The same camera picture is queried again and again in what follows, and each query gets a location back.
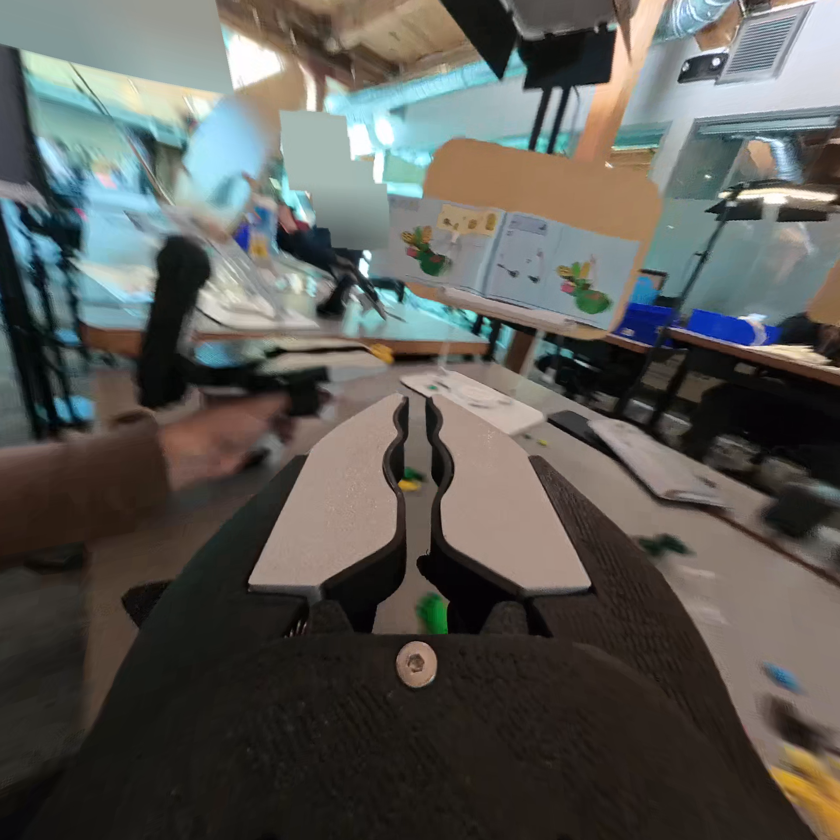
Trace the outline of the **black light stand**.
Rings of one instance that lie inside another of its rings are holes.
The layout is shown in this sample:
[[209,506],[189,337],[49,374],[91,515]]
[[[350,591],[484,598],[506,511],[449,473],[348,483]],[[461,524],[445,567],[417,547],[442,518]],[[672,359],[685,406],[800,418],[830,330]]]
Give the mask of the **black light stand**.
[[666,273],[682,316],[802,312],[838,260],[838,190],[752,185],[704,199],[668,198],[644,267]]

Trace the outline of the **person's left forearm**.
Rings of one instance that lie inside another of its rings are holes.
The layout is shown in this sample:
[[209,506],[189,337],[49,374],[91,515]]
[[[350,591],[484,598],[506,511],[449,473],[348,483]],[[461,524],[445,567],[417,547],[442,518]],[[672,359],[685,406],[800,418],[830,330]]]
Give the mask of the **person's left forearm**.
[[170,485],[151,415],[101,434],[1,451],[1,556],[117,536],[160,508]]

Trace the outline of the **overhead white and black rig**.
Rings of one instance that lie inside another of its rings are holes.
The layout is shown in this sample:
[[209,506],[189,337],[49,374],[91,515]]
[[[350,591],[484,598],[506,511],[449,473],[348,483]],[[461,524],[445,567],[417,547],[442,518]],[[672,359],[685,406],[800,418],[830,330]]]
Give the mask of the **overhead white and black rig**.
[[573,90],[607,83],[616,44],[631,53],[630,1],[442,1],[467,42],[493,76],[505,76],[517,56],[524,67],[524,90],[540,92],[528,140],[538,148],[555,91],[547,154],[554,153]]

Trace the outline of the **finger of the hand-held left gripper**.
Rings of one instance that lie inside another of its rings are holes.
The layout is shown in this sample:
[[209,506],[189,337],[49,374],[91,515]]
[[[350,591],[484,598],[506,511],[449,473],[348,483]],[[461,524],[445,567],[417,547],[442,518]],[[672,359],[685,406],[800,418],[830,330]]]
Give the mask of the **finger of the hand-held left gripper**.
[[322,371],[326,375],[377,375],[383,360],[362,343],[274,343],[265,350],[264,375]]

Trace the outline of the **pale flat board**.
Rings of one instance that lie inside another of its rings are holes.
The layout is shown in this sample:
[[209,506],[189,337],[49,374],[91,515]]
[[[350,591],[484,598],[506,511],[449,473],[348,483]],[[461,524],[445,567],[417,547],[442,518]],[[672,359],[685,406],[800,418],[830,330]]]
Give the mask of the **pale flat board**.
[[613,418],[589,421],[593,434],[660,501],[725,509],[717,486],[700,476],[671,448],[639,427]]

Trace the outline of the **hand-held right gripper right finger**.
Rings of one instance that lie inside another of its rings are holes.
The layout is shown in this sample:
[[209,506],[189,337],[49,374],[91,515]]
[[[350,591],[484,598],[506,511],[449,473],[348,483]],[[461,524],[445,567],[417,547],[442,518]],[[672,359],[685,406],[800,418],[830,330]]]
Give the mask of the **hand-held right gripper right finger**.
[[437,469],[434,550],[517,599],[592,588],[526,451],[510,435],[446,396],[426,400]]

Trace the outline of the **blue flat box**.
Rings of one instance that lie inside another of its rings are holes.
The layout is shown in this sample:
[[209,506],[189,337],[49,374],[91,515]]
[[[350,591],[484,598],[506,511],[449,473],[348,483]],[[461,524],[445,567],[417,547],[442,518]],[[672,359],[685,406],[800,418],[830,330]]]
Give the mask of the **blue flat box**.
[[765,322],[762,314],[734,317],[701,309],[693,310],[685,329],[708,339],[745,347],[777,343],[781,335],[781,329]]

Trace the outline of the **yellow toy brick pile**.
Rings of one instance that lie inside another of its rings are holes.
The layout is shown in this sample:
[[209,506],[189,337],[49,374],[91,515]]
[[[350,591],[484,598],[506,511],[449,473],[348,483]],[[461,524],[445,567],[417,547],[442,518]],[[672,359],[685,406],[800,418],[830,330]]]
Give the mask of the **yellow toy brick pile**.
[[839,838],[839,759],[784,743],[770,774],[818,838]]

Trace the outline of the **background work table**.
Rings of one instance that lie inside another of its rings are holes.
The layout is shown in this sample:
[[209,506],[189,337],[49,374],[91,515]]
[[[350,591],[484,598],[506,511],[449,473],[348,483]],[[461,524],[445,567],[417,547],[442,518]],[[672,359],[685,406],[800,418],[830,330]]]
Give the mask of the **background work table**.
[[[487,348],[485,339],[467,329],[400,302],[387,304],[382,317],[352,296],[341,318],[322,318],[316,313],[316,303],[326,292],[327,281],[312,273],[289,276],[289,280],[289,286],[278,290],[280,306],[312,321],[309,329],[295,329],[291,320],[286,320],[264,322],[262,329],[236,330],[229,321],[219,322],[200,311],[192,321],[192,338],[204,342],[325,337],[380,344],[402,358],[426,358],[443,351],[482,355]],[[137,358],[151,306],[151,271],[83,262],[79,283],[79,331],[84,345],[126,359]]]

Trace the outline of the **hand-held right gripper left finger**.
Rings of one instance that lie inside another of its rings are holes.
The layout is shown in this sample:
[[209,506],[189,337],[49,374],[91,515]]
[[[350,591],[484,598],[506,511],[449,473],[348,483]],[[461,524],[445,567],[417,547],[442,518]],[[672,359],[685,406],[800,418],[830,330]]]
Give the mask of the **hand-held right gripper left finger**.
[[252,592],[304,599],[385,599],[402,581],[355,575],[404,564],[402,470],[408,400],[382,398],[322,437],[306,456],[248,578]]

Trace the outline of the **person's left hand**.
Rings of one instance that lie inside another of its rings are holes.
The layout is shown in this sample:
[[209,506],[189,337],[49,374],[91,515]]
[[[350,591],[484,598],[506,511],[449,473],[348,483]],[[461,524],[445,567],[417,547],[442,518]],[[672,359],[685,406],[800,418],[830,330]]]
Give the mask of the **person's left hand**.
[[171,490],[231,476],[267,435],[286,442],[295,419],[284,392],[230,397],[165,423],[157,441]]

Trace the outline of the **black flat tablet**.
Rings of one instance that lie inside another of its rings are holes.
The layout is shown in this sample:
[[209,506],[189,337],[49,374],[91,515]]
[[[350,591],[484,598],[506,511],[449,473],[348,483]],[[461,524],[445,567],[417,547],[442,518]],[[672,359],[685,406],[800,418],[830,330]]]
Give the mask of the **black flat tablet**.
[[595,433],[590,421],[584,415],[575,411],[560,411],[548,415],[547,422],[590,448],[608,456],[613,455],[613,451]]

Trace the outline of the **small wooden stand board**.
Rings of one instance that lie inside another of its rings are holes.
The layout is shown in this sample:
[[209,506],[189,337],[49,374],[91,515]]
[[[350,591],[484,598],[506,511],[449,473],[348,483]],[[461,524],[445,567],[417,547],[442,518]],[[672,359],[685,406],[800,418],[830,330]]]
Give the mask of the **small wooden stand board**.
[[826,279],[808,305],[806,314],[813,322],[839,326],[839,259],[828,271]]

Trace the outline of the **black screen on tripod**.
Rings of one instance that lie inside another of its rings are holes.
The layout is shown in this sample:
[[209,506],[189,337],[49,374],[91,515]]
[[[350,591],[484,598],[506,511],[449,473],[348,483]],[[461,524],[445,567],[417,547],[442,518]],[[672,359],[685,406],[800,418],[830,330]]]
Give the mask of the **black screen on tripod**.
[[17,49],[1,46],[1,195],[44,205],[46,179],[29,118],[27,86]]

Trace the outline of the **wooden background desk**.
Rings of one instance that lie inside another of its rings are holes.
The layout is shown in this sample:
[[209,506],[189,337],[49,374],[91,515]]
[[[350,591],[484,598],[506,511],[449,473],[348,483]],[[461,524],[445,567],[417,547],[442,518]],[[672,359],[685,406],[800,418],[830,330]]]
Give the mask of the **wooden background desk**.
[[692,374],[729,381],[737,367],[745,365],[749,367],[753,376],[767,373],[783,374],[798,385],[804,382],[817,382],[823,389],[831,388],[833,394],[838,395],[838,367],[796,360],[790,355],[784,355],[783,350],[786,350],[786,346],[779,344],[753,347],[714,339],[680,327],[659,328],[656,341],[646,350],[644,364],[636,380],[618,399],[611,416],[624,419],[627,407],[642,387],[651,364],[674,354],[678,355],[679,364],[668,379],[664,390],[656,395],[651,413],[643,423],[643,428],[652,434],[659,420],[672,407],[683,384]]

